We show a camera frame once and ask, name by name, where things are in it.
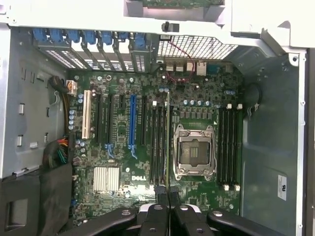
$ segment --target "motherboard connector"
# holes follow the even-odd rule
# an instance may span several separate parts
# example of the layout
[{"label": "motherboard connector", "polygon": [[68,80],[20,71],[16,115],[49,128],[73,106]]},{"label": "motherboard connector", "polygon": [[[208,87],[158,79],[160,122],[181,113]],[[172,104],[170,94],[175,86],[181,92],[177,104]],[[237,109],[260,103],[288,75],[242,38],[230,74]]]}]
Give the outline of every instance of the motherboard connector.
[{"label": "motherboard connector", "polygon": [[91,96],[92,92],[90,90],[84,90],[82,139],[89,139],[91,135]]},{"label": "motherboard connector", "polygon": [[78,85],[77,82],[73,81],[73,80],[67,80],[66,81],[66,86],[69,90],[68,94],[76,96],[77,95],[77,91],[78,91]]}]

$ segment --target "ventilation grille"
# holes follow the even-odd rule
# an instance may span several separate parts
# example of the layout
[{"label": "ventilation grille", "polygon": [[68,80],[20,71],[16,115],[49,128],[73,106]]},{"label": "ventilation grille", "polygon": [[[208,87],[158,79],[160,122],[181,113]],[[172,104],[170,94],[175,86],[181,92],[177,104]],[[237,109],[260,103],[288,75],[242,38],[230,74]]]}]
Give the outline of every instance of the ventilation grille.
[{"label": "ventilation grille", "polygon": [[189,58],[181,51],[183,50],[193,59],[222,60],[236,48],[237,45],[222,44],[214,37],[172,36],[171,43],[159,42],[158,55],[167,58]]},{"label": "ventilation grille", "polygon": [[119,190],[119,168],[95,167],[93,191],[105,193]]},{"label": "ventilation grille", "polygon": [[144,56],[136,55],[136,62],[137,62],[137,67],[139,72],[145,72],[146,67],[144,65]]},{"label": "ventilation grille", "polygon": [[65,65],[68,68],[74,69],[75,66],[73,66],[70,62],[65,60],[62,56],[60,56],[57,52],[52,50],[46,51],[49,55],[51,55],[53,58],[55,58],[57,61],[61,62],[63,65]]},{"label": "ventilation grille", "polygon": [[80,62],[80,60],[77,59],[71,52],[62,51],[62,53],[74,64],[76,64],[80,69],[87,69],[86,66],[82,62]]}]

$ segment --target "green circuit board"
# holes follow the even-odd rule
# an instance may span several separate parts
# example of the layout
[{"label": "green circuit board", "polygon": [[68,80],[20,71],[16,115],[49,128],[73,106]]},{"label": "green circuit board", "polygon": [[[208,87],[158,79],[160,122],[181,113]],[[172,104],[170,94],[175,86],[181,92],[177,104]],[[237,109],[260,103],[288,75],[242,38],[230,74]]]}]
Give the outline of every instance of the green circuit board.
[{"label": "green circuit board", "polygon": [[198,8],[221,5],[223,2],[223,0],[143,0],[143,6],[156,8]]},{"label": "green circuit board", "polygon": [[[172,133],[178,124],[196,130],[205,130],[210,125],[217,132],[218,107],[239,100],[243,76],[236,68],[225,70],[227,65],[223,62],[218,65],[218,72],[207,76],[172,72],[172,78],[176,80],[186,78],[180,83],[168,79],[163,70],[153,74],[70,73],[69,79],[78,84],[78,95],[70,101],[70,109],[75,110],[77,139],[73,159],[75,224],[118,207],[155,203],[154,186],[165,185],[168,178],[171,186],[180,189],[183,203],[197,205],[204,213],[217,207],[239,213],[240,192],[222,190],[216,183],[215,174],[209,181],[204,177],[190,176],[178,181],[172,164],[169,177],[165,171],[167,146],[164,145],[166,128],[163,124],[167,120],[165,102],[168,93],[172,107]],[[92,91],[91,138],[82,140],[83,103],[80,96],[85,90]],[[226,94],[227,90],[236,93]],[[134,152],[129,145],[132,99],[136,104]],[[238,155],[238,168],[241,168],[240,158],[241,153]],[[103,188],[100,178],[109,187]]]}]

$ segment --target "cable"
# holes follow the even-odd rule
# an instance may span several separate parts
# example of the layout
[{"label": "cable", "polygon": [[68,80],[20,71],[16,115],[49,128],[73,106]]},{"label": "cable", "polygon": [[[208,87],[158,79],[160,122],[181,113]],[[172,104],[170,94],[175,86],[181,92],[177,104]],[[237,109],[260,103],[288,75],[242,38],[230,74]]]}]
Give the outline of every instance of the cable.
[{"label": "cable", "polygon": [[174,82],[186,82],[186,81],[189,81],[189,79],[192,77],[193,73],[194,73],[194,69],[195,69],[195,62],[192,60],[191,56],[185,52],[183,49],[181,49],[180,47],[178,47],[177,45],[175,45],[174,43],[172,43],[171,41],[168,41],[168,43],[170,45],[172,45],[173,47],[175,47],[177,50],[179,50],[180,52],[184,53],[191,61],[192,63],[192,70],[188,76],[188,78],[183,78],[182,80],[179,80],[179,78],[173,78],[171,77],[168,73],[166,74],[167,78],[174,81]]}]

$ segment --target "white label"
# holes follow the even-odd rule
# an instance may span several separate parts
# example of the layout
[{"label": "white label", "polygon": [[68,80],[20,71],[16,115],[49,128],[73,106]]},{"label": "white label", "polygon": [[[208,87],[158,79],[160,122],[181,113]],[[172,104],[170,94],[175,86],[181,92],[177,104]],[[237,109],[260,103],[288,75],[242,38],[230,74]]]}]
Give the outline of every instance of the white label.
[{"label": "white label", "polygon": [[286,177],[278,175],[278,197],[286,201]]},{"label": "white label", "polygon": [[30,143],[30,148],[38,148],[38,142]]},{"label": "white label", "polygon": [[147,181],[147,178],[145,176],[131,176],[131,180]]}]

